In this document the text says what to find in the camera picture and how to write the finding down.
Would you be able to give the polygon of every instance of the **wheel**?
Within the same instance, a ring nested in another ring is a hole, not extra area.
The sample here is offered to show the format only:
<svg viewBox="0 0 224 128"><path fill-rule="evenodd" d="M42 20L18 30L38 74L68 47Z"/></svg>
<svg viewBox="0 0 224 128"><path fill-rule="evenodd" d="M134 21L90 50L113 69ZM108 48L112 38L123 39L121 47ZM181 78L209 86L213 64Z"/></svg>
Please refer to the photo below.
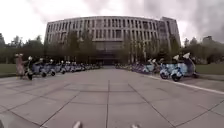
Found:
<svg viewBox="0 0 224 128"><path fill-rule="evenodd" d="M55 72L52 72L52 73L51 73L51 76L55 76Z"/></svg>
<svg viewBox="0 0 224 128"><path fill-rule="evenodd" d="M27 74L27 77L28 77L29 80L32 80L32 79L33 79L33 75L32 75L32 74L29 74L29 73L28 73L28 74Z"/></svg>
<svg viewBox="0 0 224 128"><path fill-rule="evenodd" d="M62 71L61 73L62 73L62 74L65 74L65 71Z"/></svg>
<svg viewBox="0 0 224 128"><path fill-rule="evenodd" d="M175 81L175 82L180 81L180 78L181 78L181 77L178 77L176 74L173 74L173 75L172 75L172 79L173 79L173 81Z"/></svg>
<svg viewBox="0 0 224 128"><path fill-rule="evenodd" d="M41 76L42 76L42 77L46 77L47 74L46 74L46 73L42 73Z"/></svg>
<svg viewBox="0 0 224 128"><path fill-rule="evenodd" d="M193 76L193 78L198 78L199 77L197 73L194 73L192 76Z"/></svg>
<svg viewBox="0 0 224 128"><path fill-rule="evenodd" d="M160 74L160 77L161 77L162 79L168 79L168 76L165 75L165 73L161 73L161 74Z"/></svg>

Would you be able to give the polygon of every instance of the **white building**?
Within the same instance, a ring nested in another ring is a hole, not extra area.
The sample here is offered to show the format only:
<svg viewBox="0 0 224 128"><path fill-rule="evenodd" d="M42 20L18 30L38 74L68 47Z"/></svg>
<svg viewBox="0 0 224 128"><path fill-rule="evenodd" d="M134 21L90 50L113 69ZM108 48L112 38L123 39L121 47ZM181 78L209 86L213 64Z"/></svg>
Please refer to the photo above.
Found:
<svg viewBox="0 0 224 128"><path fill-rule="evenodd" d="M159 42L169 43L170 35L174 35L180 43L175 19L162 17L161 20L154 20L125 16L80 17L49 22L45 41L66 43L69 31L76 31L80 37L84 30L93 35L97 49L106 52L119 49L125 37L133 42L141 40L147 43L154 38Z"/></svg>

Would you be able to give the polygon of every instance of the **parked scooter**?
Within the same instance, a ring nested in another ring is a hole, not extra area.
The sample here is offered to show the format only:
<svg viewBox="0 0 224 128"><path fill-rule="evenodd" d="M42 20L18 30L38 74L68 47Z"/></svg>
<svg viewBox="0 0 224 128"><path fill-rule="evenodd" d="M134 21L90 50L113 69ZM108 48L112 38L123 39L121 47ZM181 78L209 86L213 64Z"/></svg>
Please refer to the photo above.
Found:
<svg viewBox="0 0 224 128"><path fill-rule="evenodd" d="M65 74L66 70L65 70L64 61L61 61L61 63L56 64L56 72Z"/></svg>
<svg viewBox="0 0 224 128"><path fill-rule="evenodd" d="M24 67L24 62L22 60L23 54L16 54L16 69L17 73L22 78L23 76L27 76L29 80L33 79L33 73L30 69L32 57L28 58L28 61L25 62L25 67Z"/></svg>
<svg viewBox="0 0 224 128"><path fill-rule="evenodd" d="M183 56L182 60L179 60L177 67L171 73L171 77L173 81L178 82L182 77L189 76L198 78L196 67L190 59L190 53L187 53Z"/></svg>
<svg viewBox="0 0 224 128"><path fill-rule="evenodd" d="M179 58L179 55L175 56L173 59L177 60ZM164 64L163 62L161 62L160 65L160 77L162 79L168 79L172 73L172 71L176 68L176 64Z"/></svg>
<svg viewBox="0 0 224 128"><path fill-rule="evenodd" d="M47 72L44 69L43 58L40 58L38 62L32 65L32 70L34 75L41 75L42 77L47 76Z"/></svg>
<svg viewBox="0 0 224 128"><path fill-rule="evenodd" d="M55 76L56 71L55 71L55 66L53 64L53 60L52 59L50 60L50 63L46 63L44 65L44 68L45 68L47 74L51 74L51 76Z"/></svg>

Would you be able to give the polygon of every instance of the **pavement tile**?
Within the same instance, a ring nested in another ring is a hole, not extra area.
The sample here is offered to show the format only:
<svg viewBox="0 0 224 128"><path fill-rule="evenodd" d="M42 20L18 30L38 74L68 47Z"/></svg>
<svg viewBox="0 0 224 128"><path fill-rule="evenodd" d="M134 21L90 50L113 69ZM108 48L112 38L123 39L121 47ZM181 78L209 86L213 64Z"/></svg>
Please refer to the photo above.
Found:
<svg viewBox="0 0 224 128"><path fill-rule="evenodd" d="M130 128L138 124L141 128L172 127L148 104L109 105L108 128Z"/></svg>
<svg viewBox="0 0 224 128"><path fill-rule="evenodd" d="M224 118L222 116L212 112L207 112L177 128L223 128L223 126Z"/></svg>
<svg viewBox="0 0 224 128"><path fill-rule="evenodd" d="M64 89L71 89L71 90L75 90L75 91L81 91L84 88L85 88L85 86L82 84L71 84L71 85L64 87Z"/></svg>
<svg viewBox="0 0 224 128"><path fill-rule="evenodd" d="M212 111L224 116L224 102L213 108Z"/></svg>
<svg viewBox="0 0 224 128"><path fill-rule="evenodd" d="M109 104L137 104L145 101L136 92L110 92Z"/></svg>
<svg viewBox="0 0 224 128"><path fill-rule="evenodd" d="M154 87L146 84L131 84L130 86L132 86L136 91L147 91L155 89Z"/></svg>
<svg viewBox="0 0 224 128"><path fill-rule="evenodd" d="M148 91L138 91L138 93L142 95L148 102L174 98L169 93L159 89L153 89Z"/></svg>
<svg viewBox="0 0 224 128"><path fill-rule="evenodd" d="M6 88L1 88L0 89L0 97L4 97L6 95L11 95L11 94L16 94L19 93L18 91L11 90L11 89L6 89Z"/></svg>
<svg viewBox="0 0 224 128"><path fill-rule="evenodd" d="M152 105L174 126L187 122L207 111L179 99L157 101L153 102Z"/></svg>
<svg viewBox="0 0 224 128"><path fill-rule="evenodd" d="M55 112L62 108L64 104L65 102L38 98L27 104L12 109L12 111L29 121L41 125Z"/></svg>
<svg viewBox="0 0 224 128"><path fill-rule="evenodd" d="M44 97L61 100L61 101L70 101L74 96L78 95L79 91L71 91L71 90L58 90L52 92Z"/></svg>
<svg viewBox="0 0 224 128"><path fill-rule="evenodd" d="M110 91L133 92L134 90L128 84L110 84Z"/></svg>
<svg viewBox="0 0 224 128"><path fill-rule="evenodd" d="M82 91L108 92L108 84L105 84L105 85L85 85L85 87Z"/></svg>
<svg viewBox="0 0 224 128"><path fill-rule="evenodd" d="M86 105L69 103L59 113L47 121L47 128L72 128L81 121L85 128L106 128L106 105Z"/></svg>
<svg viewBox="0 0 224 128"><path fill-rule="evenodd" d="M80 92L71 102L87 104L107 104L107 92Z"/></svg>
<svg viewBox="0 0 224 128"><path fill-rule="evenodd" d="M23 118L6 111L0 114L0 120L4 128L40 128L40 126L24 120Z"/></svg>
<svg viewBox="0 0 224 128"><path fill-rule="evenodd" d="M27 93L32 94L32 95L37 95L37 96L43 96L52 91L56 91L58 88L63 87L63 86L65 86L64 83L53 84L53 85L43 86L43 87L40 87L37 89L27 91Z"/></svg>
<svg viewBox="0 0 224 128"><path fill-rule="evenodd" d="M4 97L0 97L0 105L6 107L7 109L11 109L18 105L22 105L34 98L35 96L23 93L7 95Z"/></svg>
<svg viewBox="0 0 224 128"><path fill-rule="evenodd" d="M208 93L205 91L198 91L181 97L185 101L200 105L206 109L211 109L224 100L224 97L215 93Z"/></svg>

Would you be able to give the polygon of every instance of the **person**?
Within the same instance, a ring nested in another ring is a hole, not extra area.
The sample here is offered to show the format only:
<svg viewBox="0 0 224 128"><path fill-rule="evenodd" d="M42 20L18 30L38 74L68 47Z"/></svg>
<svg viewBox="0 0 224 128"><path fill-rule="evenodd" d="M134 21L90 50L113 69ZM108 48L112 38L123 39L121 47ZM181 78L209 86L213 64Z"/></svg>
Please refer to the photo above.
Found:
<svg viewBox="0 0 224 128"><path fill-rule="evenodd" d="M22 59L23 54L16 54L16 70L17 70L17 75L22 77L25 74L25 69L23 66L23 59Z"/></svg>

